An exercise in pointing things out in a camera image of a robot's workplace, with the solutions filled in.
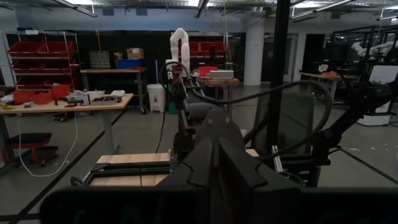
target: blue bin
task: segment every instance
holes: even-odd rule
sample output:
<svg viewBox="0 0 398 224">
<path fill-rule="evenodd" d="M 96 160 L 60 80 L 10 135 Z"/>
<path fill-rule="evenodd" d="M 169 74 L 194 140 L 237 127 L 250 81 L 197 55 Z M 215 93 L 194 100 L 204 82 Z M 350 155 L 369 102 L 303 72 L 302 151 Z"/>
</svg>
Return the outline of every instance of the blue bin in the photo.
<svg viewBox="0 0 398 224">
<path fill-rule="evenodd" d="M 142 67 L 142 60 L 137 59 L 119 59 L 118 60 L 118 69 L 129 69 L 134 67 Z"/>
</svg>

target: ceiling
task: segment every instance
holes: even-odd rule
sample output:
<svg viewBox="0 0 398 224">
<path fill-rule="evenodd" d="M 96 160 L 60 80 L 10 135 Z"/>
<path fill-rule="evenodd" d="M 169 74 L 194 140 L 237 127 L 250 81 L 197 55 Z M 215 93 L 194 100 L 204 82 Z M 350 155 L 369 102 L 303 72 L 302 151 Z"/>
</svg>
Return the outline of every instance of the ceiling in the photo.
<svg viewBox="0 0 398 224">
<path fill-rule="evenodd" d="M 82 4 L 83 7 L 90 7 L 91 0 L 68 0 L 74 4 Z M 317 1 L 300 1 L 302 3 L 296 5 L 296 11 L 307 11 L 314 7 L 322 7 L 340 0 L 317 0 Z M 196 8 L 199 0 L 94 0 L 96 7 L 113 7 L 113 8 Z M 264 12 L 271 10 L 276 0 L 209 0 L 208 9 L 222 9 L 224 3 L 227 9 L 255 10 Z M 31 7 L 63 7 L 61 4 L 52 0 L 0 0 L 0 6 L 31 6 Z M 372 11 L 375 12 L 382 8 L 398 9 L 398 0 L 358 0 L 334 8 L 337 11 Z"/>
</svg>

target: wooden board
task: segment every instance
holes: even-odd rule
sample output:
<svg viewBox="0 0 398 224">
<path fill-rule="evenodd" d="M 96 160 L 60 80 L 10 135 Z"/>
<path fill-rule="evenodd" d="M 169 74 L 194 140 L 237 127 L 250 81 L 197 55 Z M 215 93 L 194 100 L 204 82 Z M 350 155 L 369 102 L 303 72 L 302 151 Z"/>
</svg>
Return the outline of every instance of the wooden board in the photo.
<svg viewBox="0 0 398 224">
<path fill-rule="evenodd" d="M 124 176 L 124 177 L 98 177 L 91 181 L 90 186 L 148 186 L 157 185 L 167 177 L 167 174 Z"/>
<path fill-rule="evenodd" d="M 313 78 L 320 78 L 320 79 L 324 79 L 324 80 L 330 80 L 330 81 L 342 81 L 342 79 L 341 79 L 341 77 L 339 75 L 335 75 L 335 76 L 317 75 L 317 74 L 311 74 L 311 73 L 305 73 L 305 72 L 300 72 L 299 74 L 305 75 L 305 76 L 308 76 L 308 77 L 313 77 Z M 354 76 L 354 75 L 346 75 L 345 78 L 349 79 L 349 80 L 357 79 L 357 77 Z"/>
<path fill-rule="evenodd" d="M 246 152 L 253 157 L 259 154 L 254 149 L 247 149 Z M 126 154 L 101 156 L 97 164 L 101 163 L 135 163 L 135 162 L 167 162 L 170 160 L 170 153 L 148 153 L 148 154 Z M 155 186 L 168 174 L 124 176 L 124 177 L 98 177 L 91 181 L 90 186 Z"/>
<path fill-rule="evenodd" d="M 80 70 L 81 73 L 86 73 L 89 75 L 95 75 L 95 74 L 104 74 L 104 73 L 142 73 L 146 71 L 146 68 L 141 68 L 141 69 L 86 69 L 86 70 Z"/>
<path fill-rule="evenodd" d="M 125 154 L 101 156 L 97 164 L 110 163 L 135 163 L 135 162 L 168 162 L 170 161 L 170 153 L 147 153 L 147 154 Z"/>
<path fill-rule="evenodd" d="M 239 80 L 234 78 L 234 79 L 209 79 L 209 78 L 201 78 L 199 79 L 199 82 L 201 85 L 205 86 L 215 86 L 215 85 L 221 85 L 221 86 L 228 86 L 228 85 L 238 85 Z"/>
<path fill-rule="evenodd" d="M 131 100 L 133 94 L 128 93 L 122 97 L 120 103 L 115 105 L 106 106 L 75 106 L 72 108 L 66 108 L 67 102 L 58 101 L 58 106 L 54 105 L 54 101 L 46 105 L 34 105 L 31 108 L 24 108 L 23 105 L 14 106 L 12 110 L 0 109 L 0 114 L 15 114 L 15 113 L 48 113 L 48 112 L 67 112 L 67 111 L 99 111 L 99 110 L 120 110 L 124 109 L 129 101 Z"/>
</svg>

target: red stool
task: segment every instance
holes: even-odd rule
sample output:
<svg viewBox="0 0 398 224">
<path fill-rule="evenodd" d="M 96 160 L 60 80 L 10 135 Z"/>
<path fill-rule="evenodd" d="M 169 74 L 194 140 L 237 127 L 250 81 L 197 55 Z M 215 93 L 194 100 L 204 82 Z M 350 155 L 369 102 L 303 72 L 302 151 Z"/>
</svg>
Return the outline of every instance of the red stool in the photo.
<svg viewBox="0 0 398 224">
<path fill-rule="evenodd" d="M 58 147 L 43 147 L 50 142 L 51 136 L 51 133 L 21 134 L 21 149 L 29 149 L 32 156 L 32 161 L 36 164 L 41 164 L 44 166 L 45 161 L 53 159 L 57 156 Z M 9 138 L 4 146 L 4 150 L 2 151 L 2 159 L 5 164 L 14 162 L 7 160 L 6 152 L 13 151 L 15 149 L 19 149 L 19 135 Z M 46 156 L 38 156 L 38 151 L 41 150 L 50 151 L 51 153 L 47 154 Z"/>
</svg>

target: white trash can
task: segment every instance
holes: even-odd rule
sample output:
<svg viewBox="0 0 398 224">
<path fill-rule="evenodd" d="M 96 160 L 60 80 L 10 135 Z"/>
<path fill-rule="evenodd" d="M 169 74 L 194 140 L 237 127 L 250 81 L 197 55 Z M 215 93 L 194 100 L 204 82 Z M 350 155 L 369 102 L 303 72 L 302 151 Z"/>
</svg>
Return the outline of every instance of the white trash can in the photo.
<svg viewBox="0 0 398 224">
<path fill-rule="evenodd" d="M 162 85 L 147 85 L 147 91 L 149 95 L 150 111 L 160 111 L 163 113 L 166 104 L 166 92 L 164 91 Z"/>
</svg>

